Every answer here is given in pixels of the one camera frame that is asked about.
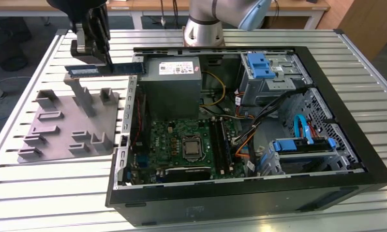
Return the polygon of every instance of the aluminum extrusion table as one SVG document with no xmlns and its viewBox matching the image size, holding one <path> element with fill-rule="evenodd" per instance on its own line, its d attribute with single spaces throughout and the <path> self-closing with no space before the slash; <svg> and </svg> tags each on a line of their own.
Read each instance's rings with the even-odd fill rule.
<svg viewBox="0 0 387 232">
<path fill-rule="evenodd" d="M 387 166 L 387 82 L 347 37 L 331 30 L 225 30 L 224 35 L 228 46 L 297 45 L 309 48 Z M 64 65 L 81 64 L 69 52 L 74 37 L 72 33 L 54 37 L 0 134 L 0 231 L 116 231 L 133 228 L 118 213 L 104 206 L 112 156 L 17 163 L 17 149 L 38 107 L 32 102 L 37 91 L 53 89 L 57 95 L 73 94 L 62 79 Z M 129 62 L 133 47 L 181 46 L 181 43 L 180 30 L 113 30 L 113 62 Z M 86 78 L 80 82 L 90 93 L 110 87 L 121 99 L 125 98 L 128 76 Z M 124 100 L 120 100 L 118 107 L 122 105 Z M 321 212 L 207 221 L 152 230 L 387 230 L 387 187 L 352 197 Z"/>
</svg>

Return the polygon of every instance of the blue plastic latch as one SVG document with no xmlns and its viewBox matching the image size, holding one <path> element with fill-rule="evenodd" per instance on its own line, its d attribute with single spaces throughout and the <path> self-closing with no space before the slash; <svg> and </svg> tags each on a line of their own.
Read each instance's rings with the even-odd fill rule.
<svg viewBox="0 0 387 232">
<path fill-rule="evenodd" d="M 327 141 L 328 141 L 331 148 L 335 149 L 336 148 L 335 140 L 332 138 L 328 138 Z"/>
<path fill-rule="evenodd" d="M 252 70 L 253 78 L 275 78 L 276 75 L 269 69 L 269 61 L 261 53 L 248 53 L 248 64 Z"/>
<path fill-rule="evenodd" d="M 268 157 L 268 155 L 264 154 L 264 156 L 260 158 L 259 165 L 257 165 L 257 170 L 260 170 L 263 168 L 264 161 L 265 161 L 267 157 Z"/>
<path fill-rule="evenodd" d="M 281 147 L 281 151 L 296 151 L 296 146 L 292 139 L 277 140 L 277 143 Z"/>
<path fill-rule="evenodd" d="M 273 145 L 275 151 L 280 151 L 281 150 L 281 147 L 280 147 L 277 142 L 273 142 L 272 145 Z"/>
</svg>

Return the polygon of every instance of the desk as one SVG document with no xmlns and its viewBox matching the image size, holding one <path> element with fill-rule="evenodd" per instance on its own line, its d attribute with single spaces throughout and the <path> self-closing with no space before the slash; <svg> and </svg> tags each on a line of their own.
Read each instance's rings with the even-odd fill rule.
<svg viewBox="0 0 387 232">
<path fill-rule="evenodd" d="M 57 35 L 0 133 L 0 231 L 118 231 L 130 224 L 105 208 L 112 156 L 17 163 L 17 149 L 29 130 L 40 89 L 72 95 L 62 79 L 72 58 L 73 33 Z M 227 46 L 307 46 L 387 166 L 387 82 L 344 35 L 332 30 L 224 30 Z M 130 62 L 133 47 L 181 46 L 181 30 L 114 30 L 113 62 Z M 85 78 L 97 92 L 112 87 L 124 107 L 128 76 Z M 387 187 L 360 194 L 319 212 L 208 221 L 147 231 L 382 231 L 387 229 Z"/>
<path fill-rule="evenodd" d="M 304 29 L 315 29 L 324 11 L 329 9 L 325 0 L 316 4 L 305 0 L 277 0 L 280 16 L 308 16 Z M 164 15 L 173 15 L 172 0 L 164 0 Z M 189 14 L 189 0 L 177 0 L 179 15 Z M 159 0 L 110 1 L 108 4 L 109 16 L 130 16 L 134 29 L 143 29 L 141 16 L 161 15 Z M 267 16 L 275 14 L 275 3 Z M 65 16 L 52 8 L 45 0 L 0 0 L 0 16 Z"/>
</svg>

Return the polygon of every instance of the white cable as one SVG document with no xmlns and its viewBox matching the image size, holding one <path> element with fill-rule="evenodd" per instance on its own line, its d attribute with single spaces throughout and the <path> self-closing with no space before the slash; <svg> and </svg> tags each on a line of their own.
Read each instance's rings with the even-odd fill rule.
<svg viewBox="0 0 387 232">
<path fill-rule="evenodd" d="M 21 79 L 21 78 L 32 78 L 32 77 L 30 76 L 13 76 L 13 77 L 8 77 L 0 80 L 0 83 L 12 79 Z"/>
</svg>

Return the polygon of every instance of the floor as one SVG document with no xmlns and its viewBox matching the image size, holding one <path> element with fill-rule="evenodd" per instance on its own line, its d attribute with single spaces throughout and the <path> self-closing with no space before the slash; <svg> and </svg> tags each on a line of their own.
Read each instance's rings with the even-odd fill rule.
<svg viewBox="0 0 387 232">
<path fill-rule="evenodd" d="M 21 48 L 28 56 L 29 64 L 17 72 L 4 72 L 0 68 L 0 80 L 8 77 L 29 77 L 33 75 L 57 29 L 69 28 L 69 21 L 64 17 L 50 18 L 49 26 L 44 26 L 41 19 L 37 17 L 25 17 L 24 20 L 33 35 L 33 39 L 21 44 Z M 173 28 L 172 17 L 167 17 L 165 20 L 169 23 L 168 28 Z M 157 21 L 159 17 L 143 17 L 144 28 L 161 29 L 161 26 L 156 23 Z M 179 21 L 187 22 L 187 17 L 181 16 Z M 132 19 L 125 16 L 109 17 L 109 24 L 110 29 L 133 29 Z M 378 58 L 372 61 L 372 65 L 387 79 L 387 45 L 383 48 Z M 8 94 L 8 96 L 0 100 L 0 131 L 5 124 L 5 117 L 12 113 L 28 81 L 28 78 L 18 78 L 0 83 L 0 88 Z"/>
</svg>

